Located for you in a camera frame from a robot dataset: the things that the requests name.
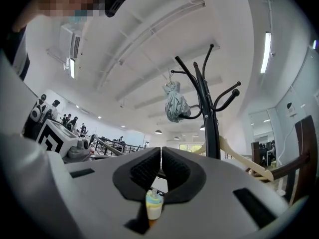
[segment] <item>wooden hanger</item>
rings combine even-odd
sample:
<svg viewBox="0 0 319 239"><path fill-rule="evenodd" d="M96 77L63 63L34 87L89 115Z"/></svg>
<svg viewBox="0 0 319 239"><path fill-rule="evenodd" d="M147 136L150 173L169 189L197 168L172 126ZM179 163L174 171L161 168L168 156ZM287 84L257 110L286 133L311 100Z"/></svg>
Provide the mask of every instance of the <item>wooden hanger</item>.
<svg viewBox="0 0 319 239"><path fill-rule="evenodd" d="M244 164L245 166L248 166L250 169L255 171L256 173L260 174L262 177L274 181L274 175L272 174L271 171L266 170L264 167L256 164L255 162L243 157L242 155L236 153L226 142L226 140L222 137L219 136L219 144L220 144L220 149L225 151L227 154L231 155L233 158L238 160L240 163ZM196 154L201 154L206 150L206 145L204 144L201 149L198 151L195 151L194 153Z"/></svg>

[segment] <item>gray cloth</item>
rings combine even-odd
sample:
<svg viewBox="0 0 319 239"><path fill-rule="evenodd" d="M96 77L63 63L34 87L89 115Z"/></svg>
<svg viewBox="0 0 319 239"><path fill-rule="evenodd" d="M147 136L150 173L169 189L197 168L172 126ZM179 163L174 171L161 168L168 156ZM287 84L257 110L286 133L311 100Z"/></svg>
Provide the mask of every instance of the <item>gray cloth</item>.
<svg viewBox="0 0 319 239"><path fill-rule="evenodd" d="M186 99L179 93L179 82L168 82L163 89L168 97L165 105L165 112L167 118L171 122L180 122L183 118L179 115L190 116L190 107L188 106Z"/></svg>

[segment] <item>wall light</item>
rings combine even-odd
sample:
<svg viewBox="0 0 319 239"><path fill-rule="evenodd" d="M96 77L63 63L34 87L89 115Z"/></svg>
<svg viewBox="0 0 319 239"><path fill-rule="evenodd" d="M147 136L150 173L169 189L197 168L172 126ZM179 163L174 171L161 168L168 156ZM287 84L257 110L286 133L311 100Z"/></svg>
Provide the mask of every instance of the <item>wall light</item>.
<svg viewBox="0 0 319 239"><path fill-rule="evenodd" d="M317 40L314 40L313 49L315 50L316 48L317 48Z"/></svg>
<svg viewBox="0 0 319 239"><path fill-rule="evenodd" d="M71 72L71 77L74 79L74 77L75 77L75 61L73 59L70 59L70 72Z"/></svg>
<svg viewBox="0 0 319 239"><path fill-rule="evenodd" d="M264 50L264 59L263 64L261 66L260 73L265 73L268 65L269 55L270 55L270 47L271 47L271 33L267 32L265 37L265 50Z"/></svg>

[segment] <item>black rubber pad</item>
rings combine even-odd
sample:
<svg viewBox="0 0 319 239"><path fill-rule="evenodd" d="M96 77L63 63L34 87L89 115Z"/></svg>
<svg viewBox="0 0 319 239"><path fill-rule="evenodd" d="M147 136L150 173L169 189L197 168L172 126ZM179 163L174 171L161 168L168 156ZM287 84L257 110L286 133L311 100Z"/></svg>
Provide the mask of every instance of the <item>black rubber pad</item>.
<svg viewBox="0 0 319 239"><path fill-rule="evenodd" d="M77 177L88 175L90 173L94 173L94 170L91 168L88 168L88 169L70 172L70 175L72 178L77 178Z"/></svg>
<svg viewBox="0 0 319 239"><path fill-rule="evenodd" d="M235 190L234 195L250 214L259 228L263 228L276 219L267 207L247 188Z"/></svg>
<svg viewBox="0 0 319 239"><path fill-rule="evenodd" d="M159 170L160 148L156 147L120 166L113 173L113 183L126 199L145 202L146 192L153 184Z"/></svg>
<svg viewBox="0 0 319 239"><path fill-rule="evenodd" d="M205 185L204 169L199 164L177 154L173 149L162 148L162 169L168 186L165 205L188 202Z"/></svg>

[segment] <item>black coat rack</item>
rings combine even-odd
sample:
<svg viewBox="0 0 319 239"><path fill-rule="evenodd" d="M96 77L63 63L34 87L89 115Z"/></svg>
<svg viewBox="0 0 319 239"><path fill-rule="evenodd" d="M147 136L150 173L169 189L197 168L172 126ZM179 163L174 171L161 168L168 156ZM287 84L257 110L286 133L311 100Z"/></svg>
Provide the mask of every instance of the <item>black coat rack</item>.
<svg viewBox="0 0 319 239"><path fill-rule="evenodd" d="M176 56L175 59L184 71L171 70L171 73L186 74L193 83L198 95L199 113L193 117L184 115L179 115L179 117L187 120L193 120L198 118L201 114L203 114L206 137L206 156L220 159L219 131L216 112L220 112L226 109L230 105L230 103L235 99L235 97L239 96L240 92L238 89L236 89L236 87L240 86L241 83L237 82L234 86L230 87L228 90L221 93L216 99L215 103L212 102L207 81L205 79L205 68L213 47L214 44L211 44L209 47L208 53L204 60L202 72L200 72L198 64L194 62L196 77L190 73L188 68L185 66L183 61L178 56ZM218 101L230 91L232 91L232 94L227 99L227 101L221 107L217 108Z"/></svg>

